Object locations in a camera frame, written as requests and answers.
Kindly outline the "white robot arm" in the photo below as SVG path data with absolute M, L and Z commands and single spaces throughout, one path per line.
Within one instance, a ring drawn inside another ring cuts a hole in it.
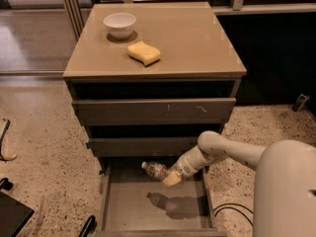
M 226 158 L 255 171 L 253 237 L 316 237 L 316 148 L 296 140 L 267 147 L 205 131 L 171 167 L 170 187 Z

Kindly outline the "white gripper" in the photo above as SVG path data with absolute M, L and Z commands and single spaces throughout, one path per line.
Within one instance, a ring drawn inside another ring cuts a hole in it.
M 184 153 L 171 167 L 171 173 L 162 181 L 166 187 L 177 185 L 182 178 L 193 176 L 202 168 L 202 153 L 193 148 Z

